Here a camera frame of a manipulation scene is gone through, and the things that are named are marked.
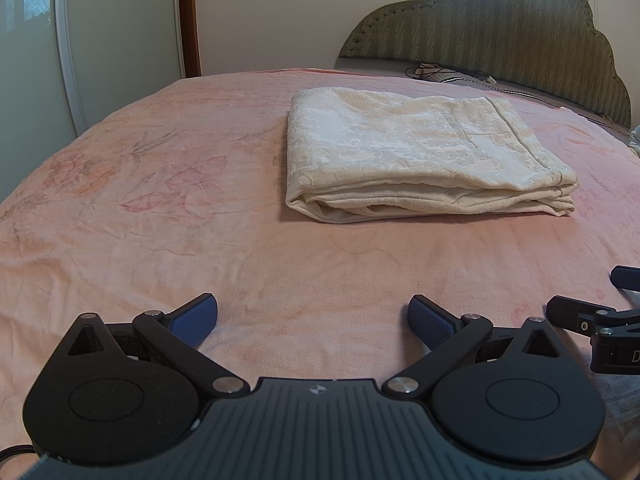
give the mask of brown wooden trim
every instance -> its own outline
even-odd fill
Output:
[[[187,77],[202,75],[198,50],[198,26],[196,24],[196,0],[178,0],[180,7],[180,32],[184,73]]]

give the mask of white folded blanket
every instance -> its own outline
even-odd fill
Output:
[[[286,203],[323,222],[561,216],[577,187],[507,99],[315,88],[291,102]]]

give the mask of green headboard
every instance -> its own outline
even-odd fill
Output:
[[[416,0],[380,7],[340,57],[430,62],[548,92],[631,126],[631,103],[587,0]]]

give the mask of mattress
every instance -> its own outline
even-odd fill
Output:
[[[290,100],[321,86],[504,97],[285,70],[181,80],[96,124],[0,205],[0,448],[28,443],[24,397],[82,312],[127,322],[212,292],[218,325],[200,349],[255,384],[390,377],[424,352],[402,316],[414,294],[496,326],[541,315],[556,294],[630,307],[608,278],[640,264],[640,159],[624,144],[570,110],[509,97],[578,174],[571,216],[322,224],[284,203]],[[588,366],[588,339],[564,340]],[[608,408],[594,462],[631,479],[640,378],[593,380]],[[11,460],[0,476],[32,461]]]

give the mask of cloud-shaped headboard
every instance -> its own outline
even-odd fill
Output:
[[[340,57],[431,62],[548,92],[631,126],[631,104],[587,0],[416,0],[380,7]]]

